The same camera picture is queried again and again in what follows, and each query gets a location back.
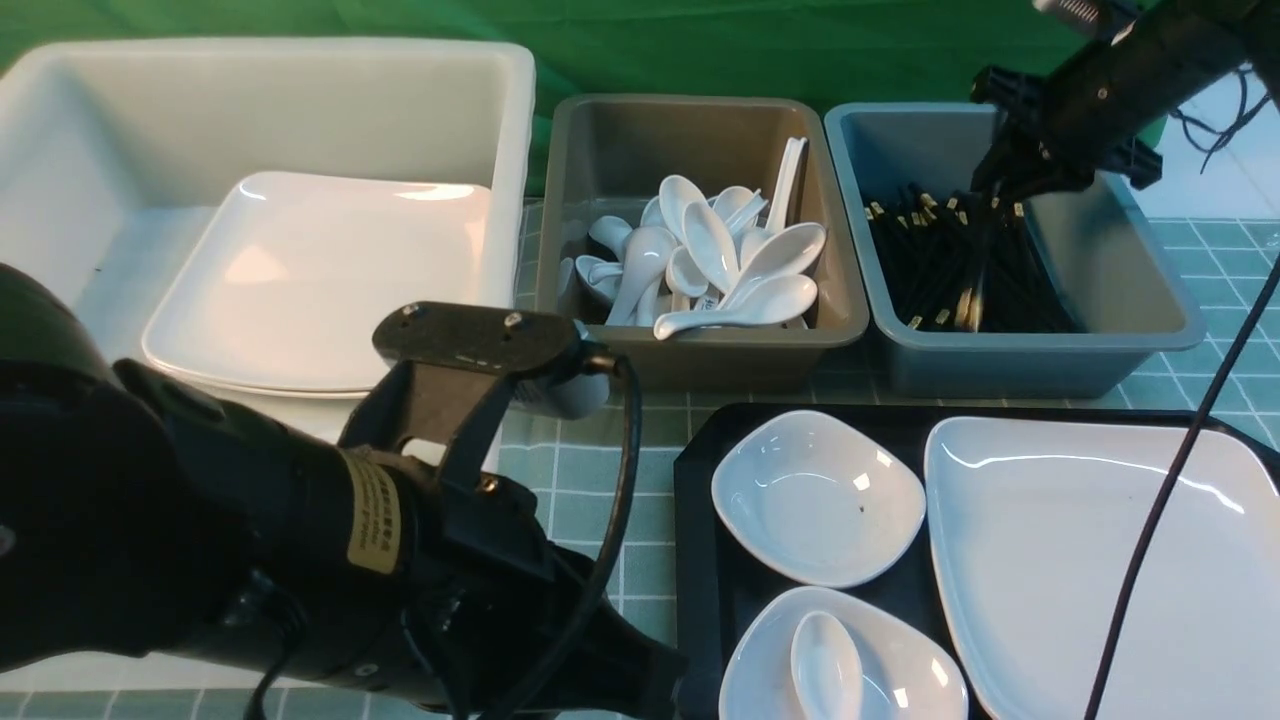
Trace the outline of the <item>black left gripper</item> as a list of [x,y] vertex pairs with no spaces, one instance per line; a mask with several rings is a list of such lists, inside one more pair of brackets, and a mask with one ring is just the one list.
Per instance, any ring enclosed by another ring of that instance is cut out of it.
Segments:
[[[337,445],[300,460],[307,651],[325,680],[454,719],[599,710],[671,719],[687,660],[607,598],[637,484],[643,393],[630,360],[566,316],[413,302],[372,332],[389,372]],[[512,402],[585,386],[623,396],[622,456],[595,557],[552,542],[532,492],[485,471]]]

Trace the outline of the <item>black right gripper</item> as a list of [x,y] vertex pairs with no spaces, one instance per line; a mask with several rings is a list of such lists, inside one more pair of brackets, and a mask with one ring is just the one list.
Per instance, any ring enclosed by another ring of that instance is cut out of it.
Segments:
[[972,191],[1021,201],[1083,191],[1101,170],[1149,187],[1162,178],[1164,159],[1139,135],[1194,92],[1198,50],[1199,20],[1134,20],[1048,76],[983,68],[970,99],[1002,118]]

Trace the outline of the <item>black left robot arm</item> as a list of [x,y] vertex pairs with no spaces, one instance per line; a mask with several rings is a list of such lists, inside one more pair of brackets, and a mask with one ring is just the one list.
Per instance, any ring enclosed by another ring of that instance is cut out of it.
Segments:
[[[154,652],[384,694],[453,719],[672,719],[687,660],[607,598],[641,443],[626,356],[566,316],[417,301],[372,332],[389,372],[328,443],[129,359],[3,268],[3,670]],[[594,559],[483,470],[539,384],[625,392]]]

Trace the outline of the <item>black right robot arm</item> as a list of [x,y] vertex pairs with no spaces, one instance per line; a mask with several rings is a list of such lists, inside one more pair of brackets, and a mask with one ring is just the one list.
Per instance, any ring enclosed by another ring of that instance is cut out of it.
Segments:
[[1080,192],[1100,172],[1134,190],[1164,159],[1140,132],[1212,83],[1251,65],[1277,92],[1275,1],[1039,1],[1085,44],[1044,76],[988,65],[970,99],[1001,113],[970,188],[1002,205]]

